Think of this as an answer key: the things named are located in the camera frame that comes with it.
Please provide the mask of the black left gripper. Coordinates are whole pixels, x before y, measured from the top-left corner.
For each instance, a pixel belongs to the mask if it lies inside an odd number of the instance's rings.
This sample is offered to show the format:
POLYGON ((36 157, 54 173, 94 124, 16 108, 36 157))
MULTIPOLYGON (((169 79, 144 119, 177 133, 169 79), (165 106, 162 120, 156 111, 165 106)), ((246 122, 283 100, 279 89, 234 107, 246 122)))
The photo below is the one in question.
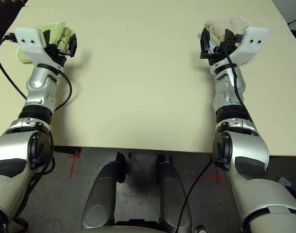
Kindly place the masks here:
POLYGON ((44 51, 52 59, 53 62, 57 63, 60 66, 64 66, 66 62, 66 56, 74 57, 77 49, 77 38, 76 34, 73 33, 69 38, 67 49, 60 49, 60 54, 58 53, 57 45, 50 44, 50 30, 43 31, 43 36, 46 42, 46 47, 44 51))

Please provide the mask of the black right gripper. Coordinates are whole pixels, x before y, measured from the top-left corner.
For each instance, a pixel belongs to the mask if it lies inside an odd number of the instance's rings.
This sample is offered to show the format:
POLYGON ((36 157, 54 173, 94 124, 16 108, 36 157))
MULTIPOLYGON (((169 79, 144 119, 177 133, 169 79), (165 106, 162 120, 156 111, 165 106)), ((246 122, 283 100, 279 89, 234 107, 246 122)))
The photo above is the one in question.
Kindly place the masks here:
MULTIPOLYGON (((208 59, 209 65, 214 65, 219 61, 225 59, 226 53, 222 47, 216 47, 216 53, 209 53, 210 52, 210 33, 206 28, 203 28, 202 32, 199 35, 200 39, 200 59, 208 59)), ((234 46, 236 43, 237 36, 229 29, 225 29, 225 40, 224 44, 226 46, 234 46)))

